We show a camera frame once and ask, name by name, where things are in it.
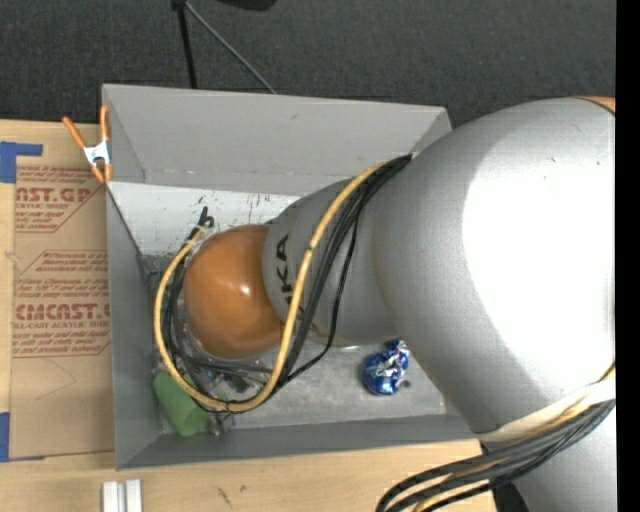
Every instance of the blue tape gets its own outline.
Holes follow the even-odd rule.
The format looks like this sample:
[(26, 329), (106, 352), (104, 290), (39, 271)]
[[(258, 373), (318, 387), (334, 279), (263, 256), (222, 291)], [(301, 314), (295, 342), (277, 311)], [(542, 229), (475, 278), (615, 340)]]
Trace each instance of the blue tape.
[(9, 461), (9, 413), (0, 413), (0, 462)]
[(15, 183), (18, 156), (42, 156), (42, 147), (42, 144), (0, 142), (0, 183)]

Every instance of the cable bundle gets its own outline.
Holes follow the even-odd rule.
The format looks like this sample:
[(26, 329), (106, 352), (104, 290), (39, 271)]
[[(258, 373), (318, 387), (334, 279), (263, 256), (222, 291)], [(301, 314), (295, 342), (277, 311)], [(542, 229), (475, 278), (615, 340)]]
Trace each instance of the cable bundle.
[[(615, 366), (599, 382), (614, 376)], [(528, 436), (489, 454), (446, 464), (407, 478), (387, 491), (378, 502), (376, 512), (400, 512), (412, 505), (415, 505), (414, 512), (431, 512), (502, 487), (587, 436), (615, 405), (615, 398), (586, 407), (578, 402), (542, 433)], [(421, 489), (394, 502), (401, 494), (417, 487)]]
[[(355, 249), (358, 233), (358, 220), (360, 219), (360, 215), (367, 203), (382, 188), (382, 186), (385, 185), (396, 174), (398, 174), (402, 169), (404, 169), (404, 167), (411, 161), (411, 159), (411, 155), (405, 155), (391, 160), (386, 164), (383, 164), (376, 168), (375, 171), (367, 177), (366, 181), (364, 181), (354, 191), (354, 193), (349, 196), (346, 205), (336, 216), (336, 225), (332, 230), (331, 235), (329, 236), (329, 240), (325, 247), (324, 253), (322, 254), (322, 257), (320, 259), (316, 278), (313, 282), (311, 293), (309, 295), (309, 302), (305, 305), (304, 313), (302, 314), (300, 324), (298, 325), (298, 329), (296, 331), (295, 340), (285, 362), (285, 369), (287, 371), (281, 374), (280, 378), (278, 379), (278, 383), (276, 385), (276, 388), (274, 389), (274, 393), (281, 389), (288, 382), (291, 382), (302, 372), (308, 370), (314, 364), (316, 364), (320, 359), (322, 359), (322, 357), (324, 357), (324, 355), (333, 345), (338, 321), (338, 312), (340, 309), (340, 300), (342, 298), (342, 292), (344, 291), (344, 286), (347, 280), (347, 273), (349, 271), (353, 251)], [(320, 354), (302, 365), (296, 371), (293, 371), (296, 361), (298, 360), (298, 357), (300, 355), (300, 351), (302, 350), (307, 335), (309, 334), (309, 329), (311, 327), (313, 317), (318, 307), (320, 296), (322, 295), (322, 291), (324, 290), (324, 286), (327, 282), (327, 278), (331, 271), (333, 262), (338, 254), (338, 250), (342, 246), (342, 242), (346, 238), (350, 229), (352, 229), (351, 240), (349, 242), (349, 247), (347, 249), (347, 254), (343, 263), (340, 280), (338, 282), (338, 288), (336, 290), (336, 295), (333, 302), (327, 343)]]

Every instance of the white plastic piece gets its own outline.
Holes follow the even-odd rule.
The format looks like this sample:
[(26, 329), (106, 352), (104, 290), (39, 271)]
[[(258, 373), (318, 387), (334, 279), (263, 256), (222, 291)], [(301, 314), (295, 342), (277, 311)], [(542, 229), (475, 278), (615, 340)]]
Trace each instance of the white plastic piece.
[(102, 512), (142, 512), (142, 481), (103, 482)]

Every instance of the green object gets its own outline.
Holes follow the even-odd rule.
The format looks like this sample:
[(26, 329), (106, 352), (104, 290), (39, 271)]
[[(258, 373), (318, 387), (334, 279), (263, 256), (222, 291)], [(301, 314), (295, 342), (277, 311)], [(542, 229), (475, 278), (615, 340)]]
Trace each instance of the green object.
[(169, 421), (181, 436), (202, 432), (209, 423), (209, 415), (185, 393), (167, 372), (159, 371), (153, 377), (153, 391)]

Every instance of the table surface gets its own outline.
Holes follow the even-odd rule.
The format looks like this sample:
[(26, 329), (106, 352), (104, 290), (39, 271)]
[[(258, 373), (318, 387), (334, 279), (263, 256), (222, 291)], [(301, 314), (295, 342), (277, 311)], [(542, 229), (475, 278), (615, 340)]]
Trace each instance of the table surface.
[[(2, 121), (0, 140), (11, 140), (12, 123)], [(38, 131), (42, 123), (17, 121), (16, 130)], [(13, 282), (13, 197), (0, 184), (0, 252), (3, 296)], [(8, 397), (12, 308), (0, 307), (0, 406)], [(216, 462), (116, 472), (111, 452), (47, 457), (0, 464), (3, 510), (100, 510), (100, 488), (109, 480), (140, 478), (147, 512), (373, 511), (379, 496), (408, 476), (480, 453), (476, 441), (424, 444), (376, 450)], [(494, 512), (489, 493), (451, 505), (450, 511)]]

